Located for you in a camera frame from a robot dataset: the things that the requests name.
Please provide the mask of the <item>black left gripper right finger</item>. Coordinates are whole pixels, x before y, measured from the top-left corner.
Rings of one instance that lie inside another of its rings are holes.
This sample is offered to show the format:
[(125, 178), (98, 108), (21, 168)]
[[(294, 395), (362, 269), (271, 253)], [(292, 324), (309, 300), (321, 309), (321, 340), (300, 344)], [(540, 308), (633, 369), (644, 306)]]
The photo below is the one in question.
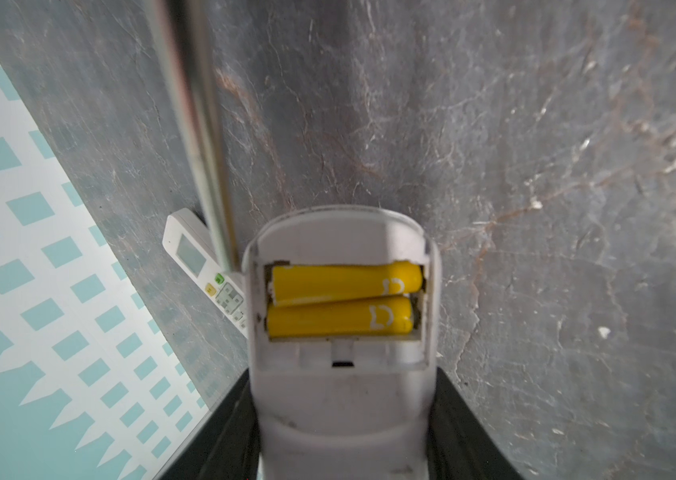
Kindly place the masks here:
[(426, 456), (431, 479), (521, 480), (442, 369), (436, 374)]

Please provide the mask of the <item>clear handle screwdriver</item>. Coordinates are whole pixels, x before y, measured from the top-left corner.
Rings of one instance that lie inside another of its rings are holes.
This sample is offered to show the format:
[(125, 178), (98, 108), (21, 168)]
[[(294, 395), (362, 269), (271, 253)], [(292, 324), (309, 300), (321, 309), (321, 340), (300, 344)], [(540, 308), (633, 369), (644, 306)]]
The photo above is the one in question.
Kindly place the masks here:
[(218, 263), (239, 272), (208, 5), (147, 1), (145, 11)]

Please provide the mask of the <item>large white remote control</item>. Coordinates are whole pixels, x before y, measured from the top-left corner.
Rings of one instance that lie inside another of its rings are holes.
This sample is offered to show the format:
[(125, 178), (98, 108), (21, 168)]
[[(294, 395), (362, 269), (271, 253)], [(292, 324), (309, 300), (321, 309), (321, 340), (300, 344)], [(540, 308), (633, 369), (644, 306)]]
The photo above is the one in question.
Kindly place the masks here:
[[(267, 292), (275, 266), (422, 267), (411, 333), (272, 338)], [(377, 207), (330, 205), (266, 224), (243, 272), (251, 393), (268, 479), (425, 479), (436, 383), (441, 256), (410, 217)]]

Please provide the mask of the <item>yellow battery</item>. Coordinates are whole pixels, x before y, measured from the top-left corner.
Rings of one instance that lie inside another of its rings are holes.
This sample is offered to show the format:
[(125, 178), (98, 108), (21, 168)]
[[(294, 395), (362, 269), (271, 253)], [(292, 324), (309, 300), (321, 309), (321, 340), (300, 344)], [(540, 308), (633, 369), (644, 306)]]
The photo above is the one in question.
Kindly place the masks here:
[(271, 307), (266, 323), (272, 338), (406, 335), (415, 313), (408, 297), (393, 296)]
[(415, 293), (422, 267), (408, 261), (385, 265), (275, 266), (267, 292), (275, 306), (290, 307)]

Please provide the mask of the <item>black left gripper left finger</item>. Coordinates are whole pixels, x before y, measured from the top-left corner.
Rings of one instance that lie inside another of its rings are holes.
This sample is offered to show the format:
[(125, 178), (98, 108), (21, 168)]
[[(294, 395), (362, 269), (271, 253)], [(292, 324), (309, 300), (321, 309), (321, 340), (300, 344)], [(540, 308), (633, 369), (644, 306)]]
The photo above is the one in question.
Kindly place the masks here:
[(173, 454), (159, 479), (256, 479), (260, 431), (244, 371), (209, 417)]

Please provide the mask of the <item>small white remote control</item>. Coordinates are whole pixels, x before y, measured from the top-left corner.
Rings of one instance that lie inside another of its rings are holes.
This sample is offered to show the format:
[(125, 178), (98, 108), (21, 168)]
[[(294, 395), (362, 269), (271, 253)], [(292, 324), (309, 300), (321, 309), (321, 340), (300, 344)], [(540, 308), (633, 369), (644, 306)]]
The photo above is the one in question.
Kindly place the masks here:
[(205, 296), (247, 338), (243, 277), (221, 268), (209, 228), (199, 217), (188, 208), (170, 214), (162, 245)]

